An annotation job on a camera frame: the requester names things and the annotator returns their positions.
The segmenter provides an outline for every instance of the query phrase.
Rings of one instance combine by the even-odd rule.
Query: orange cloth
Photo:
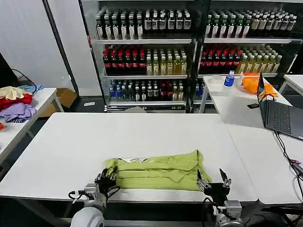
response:
[[[258,92],[258,84],[259,79],[250,79],[250,78],[244,78],[242,80],[242,84],[244,85],[244,89],[249,91],[250,93],[257,94]],[[267,95],[272,95],[273,97],[278,97],[278,94],[274,92],[274,88],[271,84],[265,83],[264,84],[265,91]]]

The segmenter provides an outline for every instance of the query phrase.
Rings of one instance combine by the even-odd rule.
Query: pile of clothes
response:
[[[22,123],[36,113],[36,109],[31,105],[33,94],[29,92],[32,91],[30,87],[26,86],[26,90],[22,89],[22,86],[0,88],[0,116],[4,117],[6,122]]]

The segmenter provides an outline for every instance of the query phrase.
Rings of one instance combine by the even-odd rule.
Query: robotic hand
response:
[[[200,171],[198,170],[198,187],[201,191],[204,192],[205,195],[209,195],[213,199],[213,201],[211,201],[209,198],[206,198],[203,202],[203,207],[206,200],[209,200],[212,203],[212,206],[210,206],[209,208],[212,215],[216,217],[216,226],[243,227],[244,223],[240,218],[242,211],[242,206],[240,205],[240,202],[229,201],[226,197],[230,192],[230,185],[232,183],[232,180],[228,179],[226,173],[223,172],[222,169],[220,169],[220,174],[224,183],[206,183],[202,179]]]
[[[84,190],[79,190],[79,197],[74,198],[76,192],[69,193],[74,202],[83,195],[87,197],[84,201],[84,208],[78,211],[71,220],[71,227],[102,227],[104,226],[103,213],[106,209],[106,202],[109,197],[115,194],[120,187],[116,185],[117,167],[111,174],[104,169],[95,179],[94,183],[86,185]]]

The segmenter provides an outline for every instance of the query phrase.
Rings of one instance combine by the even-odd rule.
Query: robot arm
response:
[[[115,194],[120,187],[116,186],[117,168],[108,175],[104,169],[95,179],[94,183],[86,185],[84,190],[79,190],[79,197],[74,198],[76,192],[70,192],[69,197],[74,201],[85,195],[84,208],[78,211],[71,220],[71,227],[103,227],[103,213],[106,209],[106,202],[109,197]]]

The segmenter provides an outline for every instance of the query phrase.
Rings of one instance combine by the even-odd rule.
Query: cardboard box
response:
[[[73,102],[77,98],[77,94],[69,90],[68,88],[57,88],[57,96],[62,106],[70,108]],[[51,103],[40,117],[50,117],[53,113],[58,112],[55,106]]]

